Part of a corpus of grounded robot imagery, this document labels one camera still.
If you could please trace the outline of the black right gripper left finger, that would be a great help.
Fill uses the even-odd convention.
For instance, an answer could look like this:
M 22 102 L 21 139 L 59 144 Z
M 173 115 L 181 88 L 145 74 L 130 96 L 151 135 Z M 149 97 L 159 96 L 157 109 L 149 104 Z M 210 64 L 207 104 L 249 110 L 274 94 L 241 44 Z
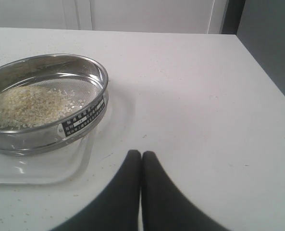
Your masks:
M 141 153 L 129 150 L 105 189 L 55 231 L 137 231 Z

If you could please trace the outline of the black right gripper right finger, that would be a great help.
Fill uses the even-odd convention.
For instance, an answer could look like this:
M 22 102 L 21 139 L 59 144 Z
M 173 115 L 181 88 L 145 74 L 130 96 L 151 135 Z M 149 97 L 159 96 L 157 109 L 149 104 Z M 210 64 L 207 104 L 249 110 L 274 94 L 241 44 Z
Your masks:
M 156 154 L 142 155 L 142 221 L 145 231 L 225 231 L 174 185 Z

